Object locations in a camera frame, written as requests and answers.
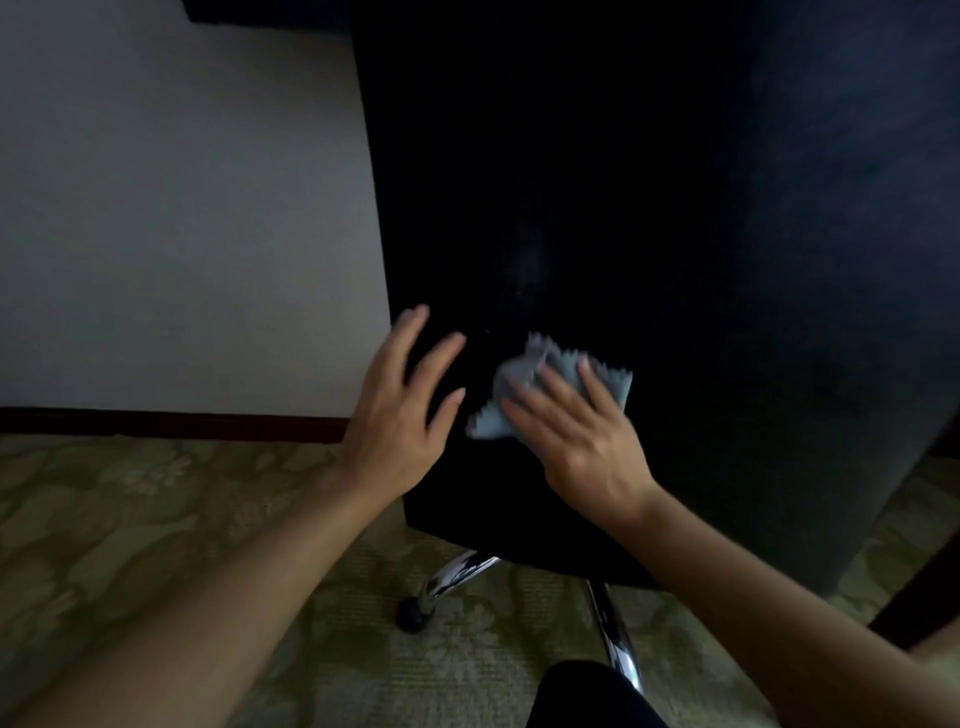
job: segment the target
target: patterned carpet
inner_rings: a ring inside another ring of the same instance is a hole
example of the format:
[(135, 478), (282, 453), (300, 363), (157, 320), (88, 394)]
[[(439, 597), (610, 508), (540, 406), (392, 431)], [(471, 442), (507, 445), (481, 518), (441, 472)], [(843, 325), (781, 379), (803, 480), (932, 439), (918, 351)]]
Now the patterned carpet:
[[(0, 716), (222, 558), (337, 448), (0, 438)], [(960, 461), (926, 459), (877, 519), (833, 602), (867, 620), (960, 525)], [(499, 565), (423, 634), (397, 601), (459, 549), (399, 505), (353, 545), (230, 725), (522, 726), (546, 668), (603, 659), (582, 585)], [(648, 696), (672, 726), (774, 725), (763, 698), (674, 598), (614, 590)], [(960, 682), (960, 665), (940, 668)]]

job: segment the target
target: gray microfiber cloth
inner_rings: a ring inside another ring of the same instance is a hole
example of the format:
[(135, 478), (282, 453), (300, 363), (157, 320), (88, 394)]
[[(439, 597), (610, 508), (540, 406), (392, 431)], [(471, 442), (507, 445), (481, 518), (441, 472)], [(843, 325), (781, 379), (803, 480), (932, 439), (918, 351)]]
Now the gray microfiber cloth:
[(589, 354), (576, 350), (565, 351), (550, 337), (532, 333), (527, 337), (527, 346), (522, 355), (507, 359), (496, 368), (496, 374), (493, 375), (493, 397), (479, 412), (470, 417), (467, 422), (467, 436), (474, 440), (516, 437), (513, 426), (500, 409), (500, 401), (505, 397), (516, 400), (510, 381), (522, 386), (535, 386), (545, 392), (543, 382), (537, 376), (537, 369), (543, 362), (557, 370), (560, 376), (589, 401), (587, 389), (577, 374), (577, 362), (584, 356), (587, 357), (590, 368), (610, 390), (620, 409), (623, 409), (627, 403), (627, 395), (630, 394), (630, 384), (634, 380), (633, 372), (611, 369)]

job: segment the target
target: white wall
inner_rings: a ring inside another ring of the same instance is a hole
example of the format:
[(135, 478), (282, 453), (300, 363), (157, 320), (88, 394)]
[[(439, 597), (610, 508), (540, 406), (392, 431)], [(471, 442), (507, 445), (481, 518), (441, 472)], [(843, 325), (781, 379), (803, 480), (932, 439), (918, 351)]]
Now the white wall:
[(0, 9), (0, 405), (344, 416), (388, 327), (346, 40)]

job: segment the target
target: forearm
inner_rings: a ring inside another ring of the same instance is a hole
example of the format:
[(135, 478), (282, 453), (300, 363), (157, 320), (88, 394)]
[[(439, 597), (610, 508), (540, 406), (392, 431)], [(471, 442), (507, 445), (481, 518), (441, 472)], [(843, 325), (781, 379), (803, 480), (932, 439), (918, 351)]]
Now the forearm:
[(304, 601), (383, 505), (338, 474), (15, 723), (223, 725)]
[(614, 537), (727, 648), (790, 726), (955, 726), (950, 686), (667, 494)]

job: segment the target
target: hand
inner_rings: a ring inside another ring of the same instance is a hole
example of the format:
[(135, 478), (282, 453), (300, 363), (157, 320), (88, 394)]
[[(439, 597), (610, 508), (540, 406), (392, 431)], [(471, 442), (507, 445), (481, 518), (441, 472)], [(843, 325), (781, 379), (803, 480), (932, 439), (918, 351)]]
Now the hand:
[(642, 517), (662, 490), (650, 475), (630, 420), (585, 359), (577, 368), (592, 407), (545, 365), (539, 374), (552, 397), (533, 387), (517, 387), (526, 408), (511, 400), (501, 406), (534, 446), (550, 487), (609, 533)]
[(409, 383), (403, 383), (407, 356), (429, 315), (421, 305), (397, 319), (367, 370), (344, 436), (342, 473), (387, 502), (417, 485), (440, 459), (466, 392), (461, 387), (447, 395), (427, 425), (426, 409), (437, 384), (467, 341), (462, 333), (452, 333), (434, 347)]

